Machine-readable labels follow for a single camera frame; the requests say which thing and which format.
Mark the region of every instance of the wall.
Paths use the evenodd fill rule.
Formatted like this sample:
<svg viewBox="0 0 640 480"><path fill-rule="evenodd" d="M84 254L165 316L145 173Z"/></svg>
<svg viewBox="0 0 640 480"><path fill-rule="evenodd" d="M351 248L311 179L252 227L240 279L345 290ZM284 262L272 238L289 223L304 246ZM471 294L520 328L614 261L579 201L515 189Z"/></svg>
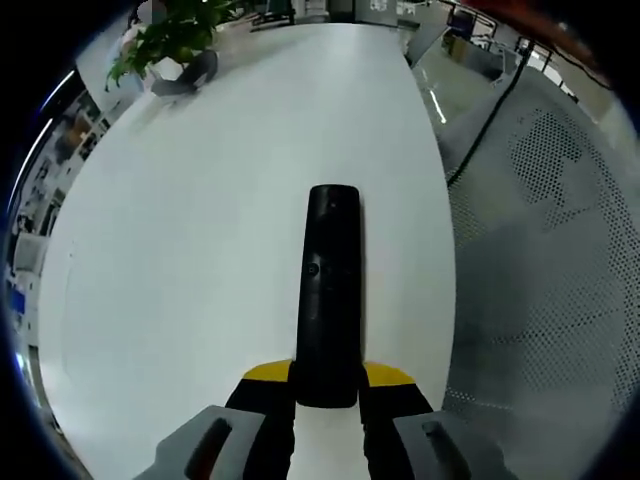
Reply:
<svg viewBox="0 0 640 480"><path fill-rule="evenodd" d="M76 66L91 98L102 112L111 111L118 102L119 111L128 108L139 95L133 78L124 78L118 88L113 82L105 91L105 82L110 68L110 59L116 52L116 42L127 28L129 11L116 18L111 25L99 33L78 55Z"/></svg>

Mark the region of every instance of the metal mesh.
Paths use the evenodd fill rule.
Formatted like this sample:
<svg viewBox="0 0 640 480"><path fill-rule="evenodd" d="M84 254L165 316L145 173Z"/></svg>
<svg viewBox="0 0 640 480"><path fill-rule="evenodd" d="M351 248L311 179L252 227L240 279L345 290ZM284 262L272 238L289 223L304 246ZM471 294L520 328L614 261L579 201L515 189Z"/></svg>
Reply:
<svg viewBox="0 0 640 480"><path fill-rule="evenodd" d="M536 73L450 190L457 312L443 408L492 434L521 478L565 479L640 381L640 162Z"/></svg>

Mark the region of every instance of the white tabletop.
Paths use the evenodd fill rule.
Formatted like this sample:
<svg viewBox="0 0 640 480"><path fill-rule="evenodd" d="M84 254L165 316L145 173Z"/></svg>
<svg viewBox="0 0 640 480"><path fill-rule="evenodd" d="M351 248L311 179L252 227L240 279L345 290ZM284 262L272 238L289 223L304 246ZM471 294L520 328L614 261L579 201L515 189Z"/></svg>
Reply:
<svg viewBox="0 0 640 480"><path fill-rule="evenodd" d="M366 357L402 368L440 407L451 218L395 33L326 24L251 34L224 44L220 74L194 98L138 100L87 160L53 230L43 380L95 478L140 472L159 440L224 405L245 371L293 355L307 199L322 183L355 185L363 200ZM321 461L298 453L315 427L296 422L289 478L310 478L300 462ZM326 454L339 452L342 476L364 477L362 443L352 443L354 454L339 442ZM347 474L349 462L364 473Z"/></svg>

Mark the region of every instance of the white table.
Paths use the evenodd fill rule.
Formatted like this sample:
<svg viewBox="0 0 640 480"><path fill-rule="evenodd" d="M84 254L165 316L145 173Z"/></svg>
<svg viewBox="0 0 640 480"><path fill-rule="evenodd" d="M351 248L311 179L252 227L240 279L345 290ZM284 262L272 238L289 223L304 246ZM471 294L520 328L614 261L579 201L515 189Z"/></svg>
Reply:
<svg viewBox="0 0 640 480"><path fill-rule="evenodd" d="M53 230L43 379L95 478L138 473L159 440L224 405L245 371L293 355L307 199L322 183L355 185L365 206L367 358L414 376L440 407L452 227L395 33L252 34L226 42L220 74L195 98L139 99L88 158ZM366 478L356 410L298 409L296 444L289 478L324 472L309 463L322 454L339 457L333 478Z"/></svg>

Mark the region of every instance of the green leaves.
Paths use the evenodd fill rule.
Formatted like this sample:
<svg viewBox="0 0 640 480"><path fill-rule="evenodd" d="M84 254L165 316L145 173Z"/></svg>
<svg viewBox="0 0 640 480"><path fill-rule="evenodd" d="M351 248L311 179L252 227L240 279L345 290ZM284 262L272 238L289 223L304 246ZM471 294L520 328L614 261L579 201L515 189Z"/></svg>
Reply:
<svg viewBox="0 0 640 480"><path fill-rule="evenodd" d="M184 65L190 63L195 52L213 43L216 25L233 18L235 2L229 0L163 0L167 17L138 32L134 44L116 60L107 74L107 82L119 80L127 73L146 77L149 65L169 57Z"/></svg>

